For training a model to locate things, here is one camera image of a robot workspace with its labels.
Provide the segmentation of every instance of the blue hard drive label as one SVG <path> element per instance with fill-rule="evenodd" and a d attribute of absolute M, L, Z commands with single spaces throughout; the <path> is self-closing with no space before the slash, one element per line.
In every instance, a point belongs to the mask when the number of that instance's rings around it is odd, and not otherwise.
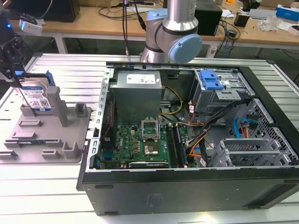
<path fill-rule="evenodd" d="M 51 110 L 50 103 L 45 97 L 44 90 L 41 86 L 23 86 L 21 91 L 27 103 L 35 111 Z"/>

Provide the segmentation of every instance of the aluminum table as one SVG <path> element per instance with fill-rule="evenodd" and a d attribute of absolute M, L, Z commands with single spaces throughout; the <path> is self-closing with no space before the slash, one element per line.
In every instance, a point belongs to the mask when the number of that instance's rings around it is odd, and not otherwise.
<path fill-rule="evenodd" d="M 107 61 L 138 62 L 137 56 L 63 55 L 34 56 L 28 72 L 53 74 L 67 105 L 86 102 L 96 109 Z M 299 89 L 275 64 L 265 60 L 197 58 L 192 63 L 249 66 L 292 123 L 299 129 Z M 21 111 L 21 96 L 10 88 L 0 101 L 0 147 Z M 91 137 L 94 112 L 86 140 Z M 299 223 L 299 193 L 269 210 L 214 211 L 98 217 L 85 194 L 76 190 L 80 163 L 0 165 L 0 223 Z"/>

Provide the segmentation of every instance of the red wire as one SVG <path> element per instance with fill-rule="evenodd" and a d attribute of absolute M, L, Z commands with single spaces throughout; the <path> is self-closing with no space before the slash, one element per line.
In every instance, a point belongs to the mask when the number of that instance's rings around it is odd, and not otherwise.
<path fill-rule="evenodd" d="M 112 106 L 113 106 L 113 102 L 111 102 L 111 106 L 110 106 L 110 123 L 109 123 L 109 127 L 108 127 L 107 131 L 105 132 L 103 138 L 105 138 L 106 134 L 109 132 L 109 130 L 111 128 L 111 123 L 112 123 Z"/>

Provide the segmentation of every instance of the barcode sticker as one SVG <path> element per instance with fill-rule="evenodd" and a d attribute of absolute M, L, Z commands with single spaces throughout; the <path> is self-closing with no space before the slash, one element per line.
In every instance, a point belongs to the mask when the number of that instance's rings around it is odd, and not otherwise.
<path fill-rule="evenodd" d="M 155 84 L 155 75 L 128 74 L 127 84 Z"/>
<path fill-rule="evenodd" d="M 194 106 L 193 105 L 189 106 L 189 111 L 190 111 L 190 113 L 194 113 Z"/>
<path fill-rule="evenodd" d="M 206 167 L 206 161 L 204 161 L 203 158 L 200 159 L 200 163 L 202 164 L 203 167 Z"/>
<path fill-rule="evenodd" d="M 24 86 L 21 88 L 23 97 L 32 109 L 39 109 L 45 111 L 50 109 L 50 103 L 44 96 L 44 89 L 41 86 Z"/>

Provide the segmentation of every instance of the white box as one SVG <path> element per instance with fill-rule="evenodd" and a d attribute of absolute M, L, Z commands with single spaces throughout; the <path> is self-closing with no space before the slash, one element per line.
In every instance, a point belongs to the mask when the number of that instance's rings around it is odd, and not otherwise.
<path fill-rule="evenodd" d="M 288 32 L 295 35 L 299 36 L 299 25 L 292 25 L 288 28 Z"/>

